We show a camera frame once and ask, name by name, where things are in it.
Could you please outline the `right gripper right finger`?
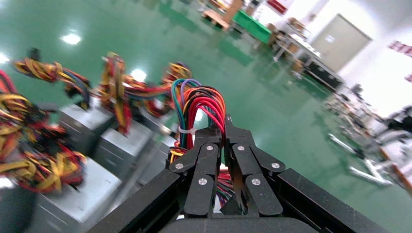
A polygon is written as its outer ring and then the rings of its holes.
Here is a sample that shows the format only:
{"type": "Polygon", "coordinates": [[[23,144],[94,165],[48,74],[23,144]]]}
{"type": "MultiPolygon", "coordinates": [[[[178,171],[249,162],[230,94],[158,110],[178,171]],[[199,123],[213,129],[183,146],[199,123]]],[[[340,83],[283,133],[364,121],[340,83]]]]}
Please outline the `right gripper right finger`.
{"type": "Polygon", "coordinates": [[[224,163],[229,169],[235,198],[245,216],[280,216],[282,205],[272,184],[286,169],[280,160],[258,148],[249,130],[225,116],[224,163]]]}

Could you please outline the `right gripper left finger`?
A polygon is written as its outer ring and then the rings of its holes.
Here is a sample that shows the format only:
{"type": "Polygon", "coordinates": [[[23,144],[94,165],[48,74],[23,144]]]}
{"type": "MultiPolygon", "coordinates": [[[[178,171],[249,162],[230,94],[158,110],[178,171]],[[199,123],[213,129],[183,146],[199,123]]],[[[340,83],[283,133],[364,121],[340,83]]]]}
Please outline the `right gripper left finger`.
{"type": "Polygon", "coordinates": [[[185,217],[211,217],[215,200],[216,181],[221,165],[223,136],[216,126],[199,129],[195,132],[193,147],[169,169],[179,174],[188,187],[183,207],[185,217]]]}

